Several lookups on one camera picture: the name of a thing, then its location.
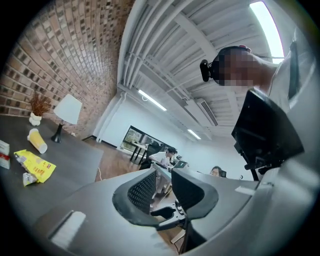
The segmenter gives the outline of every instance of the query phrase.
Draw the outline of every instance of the white lamp shade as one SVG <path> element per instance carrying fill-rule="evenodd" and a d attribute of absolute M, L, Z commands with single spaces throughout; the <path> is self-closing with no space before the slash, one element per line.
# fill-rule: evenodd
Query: white lamp shade
<path fill-rule="evenodd" d="M 67 94 L 55 107 L 53 112 L 62 120 L 76 125 L 79 118 L 82 103 L 73 97 L 71 94 Z"/>

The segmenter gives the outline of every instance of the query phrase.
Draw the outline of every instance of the black lamp base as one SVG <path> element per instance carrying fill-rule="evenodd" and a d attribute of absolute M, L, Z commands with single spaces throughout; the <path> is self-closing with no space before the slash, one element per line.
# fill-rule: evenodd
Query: black lamp base
<path fill-rule="evenodd" d="M 51 140 L 56 143 L 61 143 L 61 130 L 62 130 L 62 124 L 60 123 L 58 126 L 58 129 L 56 130 L 55 135 L 51 137 Z"/>

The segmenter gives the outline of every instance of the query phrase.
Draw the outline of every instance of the brick wall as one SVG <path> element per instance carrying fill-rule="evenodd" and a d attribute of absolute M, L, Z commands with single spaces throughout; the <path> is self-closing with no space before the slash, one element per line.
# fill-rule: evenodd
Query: brick wall
<path fill-rule="evenodd" d="M 116 93 L 122 34 L 134 0 L 56 0 L 30 22 L 0 78 L 0 115 L 29 116 L 34 90 L 51 98 L 44 114 L 66 95 L 82 102 L 77 125 L 64 129 L 80 138 L 93 129 Z"/>

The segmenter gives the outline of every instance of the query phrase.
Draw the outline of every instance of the table lamp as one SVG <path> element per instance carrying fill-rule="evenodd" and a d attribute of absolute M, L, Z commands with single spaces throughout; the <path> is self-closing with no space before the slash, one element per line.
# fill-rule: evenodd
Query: table lamp
<path fill-rule="evenodd" d="M 58 118 L 61 118 L 61 122 L 56 130 L 55 135 L 51 137 L 51 140 L 57 143 L 61 143 L 61 130 L 63 122 L 76 125 L 79 118 L 82 103 L 73 97 L 71 94 L 67 94 L 55 107 L 53 112 Z"/>

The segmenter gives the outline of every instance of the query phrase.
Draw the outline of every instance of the gray desk surface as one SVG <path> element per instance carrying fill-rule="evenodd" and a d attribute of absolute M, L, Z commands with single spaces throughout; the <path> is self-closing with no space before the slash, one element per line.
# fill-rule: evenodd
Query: gray desk surface
<path fill-rule="evenodd" d="M 79 256 L 176 255 L 154 227 L 133 225 L 115 209 L 112 197 L 123 183 L 149 171 L 130 172 L 89 184 L 39 218 L 34 225 L 38 235 L 48 236 L 52 228 L 71 210 L 86 215 L 68 250 Z"/>
<path fill-rule="evenodd" d="M 242 186 L 254 190 L 259 184 L 258 181 L 216 177 L 192 170 L 183 170 L 183 172 L 210 184 L 218 192 L 219 201 L 208 215 L 191 221 L 192 228 L 206 240 L 226 226 L 251 198 L 250 195 L 236 192 L 235 189 Z"/>
<path fill-rule="evenodd" d="M 0 167 L 0 181 L 9 201 L 22 221 L 31 226 L 62 200 L 81 187 L 93 183 L 96 178 L 103 152 L 62 130 L 61 143 L 50 140 L 57 125 L 43 119 L 39 126 L 42 138 L 48 145 L 40 154 L 27 140 L 29 130 L 34 128 L 28 118 L 0 116 L 0 140 L 10 144 L 10 170 Z M 26 171 L 16 161 L 14 152 L 28 150 L 56 165 L 45 183 L 23 186 Z"/>

